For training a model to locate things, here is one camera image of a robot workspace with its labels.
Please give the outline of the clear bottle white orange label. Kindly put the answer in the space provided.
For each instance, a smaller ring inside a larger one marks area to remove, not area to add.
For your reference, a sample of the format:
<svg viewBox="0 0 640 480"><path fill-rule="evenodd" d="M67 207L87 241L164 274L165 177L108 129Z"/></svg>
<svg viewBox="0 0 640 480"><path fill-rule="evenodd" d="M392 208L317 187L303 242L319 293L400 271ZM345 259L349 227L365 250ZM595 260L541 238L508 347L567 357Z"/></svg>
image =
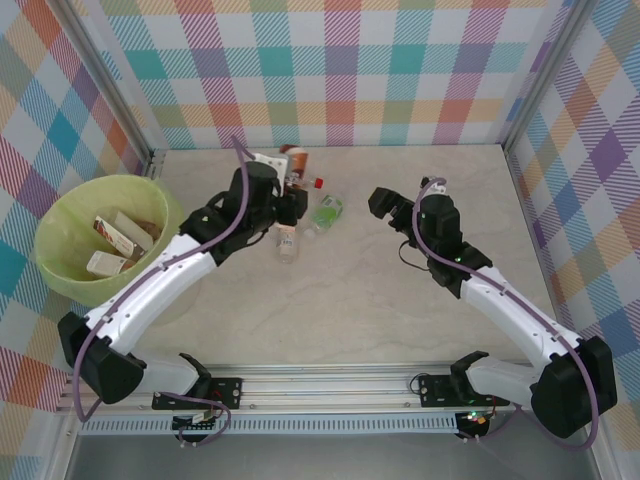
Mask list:
<svg viewBox="0 0 640 480"><path fill-rule="evenodd" d="M295 226L279 225L277 228L277 254L283 263L293 263L298 255L298 237Z"/></svg>

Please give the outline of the red label cola bottle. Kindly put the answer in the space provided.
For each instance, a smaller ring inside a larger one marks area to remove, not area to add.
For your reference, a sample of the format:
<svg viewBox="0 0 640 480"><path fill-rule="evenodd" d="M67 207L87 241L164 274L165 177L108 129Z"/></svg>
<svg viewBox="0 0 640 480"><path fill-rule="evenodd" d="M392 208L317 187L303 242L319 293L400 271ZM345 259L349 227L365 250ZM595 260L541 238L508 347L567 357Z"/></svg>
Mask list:
<svg viewBox="0 0 640 480"><path fill-rule="evenodd" d="M285 178L286 190L320 190L324 185L324 180L320 177L305 177L298 172L291 172Z"/></svg>

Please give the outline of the green lined waste bin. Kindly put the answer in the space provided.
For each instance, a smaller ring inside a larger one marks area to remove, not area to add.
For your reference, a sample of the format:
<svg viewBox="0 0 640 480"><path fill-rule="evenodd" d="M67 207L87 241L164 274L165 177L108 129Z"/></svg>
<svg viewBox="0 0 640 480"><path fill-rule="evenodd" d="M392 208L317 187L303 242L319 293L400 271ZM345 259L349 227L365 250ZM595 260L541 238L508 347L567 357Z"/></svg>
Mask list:
<svg viewBox="0 0 640 480"><path fill-rule="evenodd" d="M111 210L155 224L161 236L133 267L100 279L86 266L94 252L113 253L115 249L93 229L93 222ZM36 265L50 289L81 305L96 307L149 266L184 220L180 203L159 180L135 175L96 178L66 193L42 217L34 240Z"/></svg>

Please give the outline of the green label clear bottle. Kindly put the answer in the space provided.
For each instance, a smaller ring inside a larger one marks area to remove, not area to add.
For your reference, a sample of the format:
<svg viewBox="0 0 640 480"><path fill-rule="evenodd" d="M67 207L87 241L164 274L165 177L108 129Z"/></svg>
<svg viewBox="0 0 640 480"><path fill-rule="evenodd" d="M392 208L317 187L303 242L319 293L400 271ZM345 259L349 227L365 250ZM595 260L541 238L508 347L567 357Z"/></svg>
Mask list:
<svg viewBox="0 0 640 480"><path fill-rule="evenodd" d="M344 203L340 197L326 195L312 212L309 226L303 231L308 238L315 238L328 231L341 216Z"/></svg>

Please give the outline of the plain beige carton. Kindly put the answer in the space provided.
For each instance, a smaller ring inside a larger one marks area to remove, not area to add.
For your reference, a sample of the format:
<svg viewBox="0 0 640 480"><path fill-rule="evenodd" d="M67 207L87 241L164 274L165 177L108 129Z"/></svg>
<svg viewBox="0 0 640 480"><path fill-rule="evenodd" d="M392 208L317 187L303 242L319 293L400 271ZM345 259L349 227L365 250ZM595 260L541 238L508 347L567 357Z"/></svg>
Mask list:
<svg viewBox="0 0 640 480"><path fill-rule="evenodd" d="M142 250L148 251L153 247L153 237L121 211L116 213L114 224L122 234Z"/></svg>

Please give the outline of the red white patterned carton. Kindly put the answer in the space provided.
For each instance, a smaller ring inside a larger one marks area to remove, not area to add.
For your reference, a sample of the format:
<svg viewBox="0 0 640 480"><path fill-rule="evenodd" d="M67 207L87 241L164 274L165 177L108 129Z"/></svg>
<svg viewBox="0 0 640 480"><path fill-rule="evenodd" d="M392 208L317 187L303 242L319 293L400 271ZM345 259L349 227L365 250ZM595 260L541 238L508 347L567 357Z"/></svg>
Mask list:
<svg viewBox="0 0 640 480"><path fill-rule="evenodd" d="M97 216L93 223L93 228L119 253L126 258L132 258L136 253L133 241L121 233L102 217Z"/></svg>

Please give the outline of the small circuit board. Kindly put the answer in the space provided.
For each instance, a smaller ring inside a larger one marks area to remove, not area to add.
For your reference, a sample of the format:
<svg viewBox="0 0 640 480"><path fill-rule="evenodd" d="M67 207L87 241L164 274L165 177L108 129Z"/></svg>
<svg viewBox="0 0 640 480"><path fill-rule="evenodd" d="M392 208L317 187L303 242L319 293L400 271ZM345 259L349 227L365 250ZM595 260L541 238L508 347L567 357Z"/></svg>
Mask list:
<svg viewBox="0 0 640 480"><path fill-rule="evenodd" d="M204 431L212 430L216 425L216 418L210 411L200 411L194 414L175 415L171 428L174 431Z"/></svg>
<svg viewBox="0 0 640 480"><path fill-rule="evenodd" d="M483 436L489 431L491 413L463 412L456 414L456 425L460 433Z"/></svg>

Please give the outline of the aluminium frame post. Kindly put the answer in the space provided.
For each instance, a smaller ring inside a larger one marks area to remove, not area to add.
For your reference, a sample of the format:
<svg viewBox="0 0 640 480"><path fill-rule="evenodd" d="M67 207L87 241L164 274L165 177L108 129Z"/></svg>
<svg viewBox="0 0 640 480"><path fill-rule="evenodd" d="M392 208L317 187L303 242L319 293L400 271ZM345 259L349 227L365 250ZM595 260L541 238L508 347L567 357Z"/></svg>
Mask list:
<svg viewBox="0 0 640 480"><path fill-rule="evenodd" d="M598 1L599 0L573 0L565 20L558 28L558 34L539 62L540 68L531 83L531 88L524 97L509 129L506 131L504 141L501 143L506 159L514 152L518 142L526 133L535 111L558 75L572 46L576 42L586 21L590 18Z"/></svg>
<svg viewBox="0 0 640 480"><path fill-rule="evenodd" d="M132 150L140 159L141 170L139 174L149 179L159 179L167 150L155 149L144 134L142 122L136 117L133 107L125 98L127 93L125 80L122 80L123 85L118 83L102 55L102 49L97 43L98 40L102 41L99 34L102 25L88 27L84 17L74 6L75 1L84 3L84 0L46 1L60 21L65 33L70 37L71 43L78 50L96 88L103 94L115 119L128 138Z"/></svg>

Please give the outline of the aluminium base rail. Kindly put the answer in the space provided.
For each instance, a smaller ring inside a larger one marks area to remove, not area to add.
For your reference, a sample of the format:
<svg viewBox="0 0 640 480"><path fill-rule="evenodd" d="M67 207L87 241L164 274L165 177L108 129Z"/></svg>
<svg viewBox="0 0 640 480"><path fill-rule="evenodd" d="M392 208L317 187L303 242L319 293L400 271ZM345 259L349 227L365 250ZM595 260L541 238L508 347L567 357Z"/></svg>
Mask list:
<svg viewBox="0 0 640 480"><path fill-rule="evenodd" d="M421 409L416 374L449 375L438 363L316 364L316 365L210 365L213 378L239 378L232 391L239 397L236 415L323 415L417 412ZM185 395L195 384L195 367L150 368L141 384L115 404L101 403L96 415L160 414L152 400L161 391Z"/></svg>

